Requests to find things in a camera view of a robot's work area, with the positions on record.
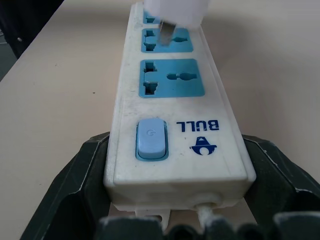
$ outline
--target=blue outlet socket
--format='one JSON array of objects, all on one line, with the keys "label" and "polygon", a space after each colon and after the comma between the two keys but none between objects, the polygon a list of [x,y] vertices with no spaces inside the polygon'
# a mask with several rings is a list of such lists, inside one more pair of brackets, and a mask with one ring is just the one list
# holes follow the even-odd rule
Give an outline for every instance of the blue outlet socket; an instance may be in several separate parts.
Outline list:
[{"label": "blue outlet socket", "polygon": [[158,43],[159,28],[142,30],[141,51],[144,53],[188,53],[194,50],[189,32],[185,28],[174,30],[169,46]]},{"label": "blue outlet socket", "polygon": [[149,15],[146,11],[143,12],[143,23],[144,24],[159,24],[160,20],[154,16]]},{"label": "blue outlet socket", "polygon": [[195,59],[142,60],[139,96],[142,98],[181,98],[205,95]]}]

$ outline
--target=power switch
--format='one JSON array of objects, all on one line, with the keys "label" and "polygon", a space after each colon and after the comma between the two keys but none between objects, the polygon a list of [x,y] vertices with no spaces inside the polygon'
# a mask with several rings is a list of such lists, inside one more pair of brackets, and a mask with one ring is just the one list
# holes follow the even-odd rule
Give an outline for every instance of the power switch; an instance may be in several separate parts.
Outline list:
[{"label": "power switch", "polygon": [[143,159],[160,159],[166,154],[165,122],[160,118],[140,120],[136,147]]}]

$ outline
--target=white table surface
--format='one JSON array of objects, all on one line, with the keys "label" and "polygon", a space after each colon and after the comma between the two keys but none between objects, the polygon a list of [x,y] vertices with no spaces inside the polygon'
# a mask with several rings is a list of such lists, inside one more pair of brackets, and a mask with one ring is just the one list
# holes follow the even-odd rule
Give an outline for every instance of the white table surface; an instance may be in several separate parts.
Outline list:
[{"label": "white table surface", "polygon": [[[65,0],[0,82],[0,239],[19,239],[82,143],[111,129],[133,2]],[[273,141],[318,182],[319,9],[214,0],[202,24],[241,132]],[[217,212],[254,221],[244,201]],[[176,211],[169,225],[196,219]]]}]

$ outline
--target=blue switch button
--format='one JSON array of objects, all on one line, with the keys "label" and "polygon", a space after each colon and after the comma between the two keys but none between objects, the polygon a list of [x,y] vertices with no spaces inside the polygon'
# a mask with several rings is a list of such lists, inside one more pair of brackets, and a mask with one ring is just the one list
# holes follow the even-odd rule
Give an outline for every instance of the blue switch button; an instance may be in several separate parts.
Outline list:
[{"label": "blue switch button", "polygon": [[137,153],[142,159],[161,159],[166,155],[165,122],[160,118],[140,120],[136,133]]}]

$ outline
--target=power strip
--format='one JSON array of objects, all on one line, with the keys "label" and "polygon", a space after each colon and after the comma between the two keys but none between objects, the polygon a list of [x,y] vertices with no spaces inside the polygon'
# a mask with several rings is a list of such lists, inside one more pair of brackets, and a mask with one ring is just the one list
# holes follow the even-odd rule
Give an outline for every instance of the power strip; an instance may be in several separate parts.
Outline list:
[{"label": "power strip", "polygon": [[202,29],[166,48],[154,22],[131,7],[104,185],[118,210],[165,228],[171,209],[235,205],[256,173]]}]

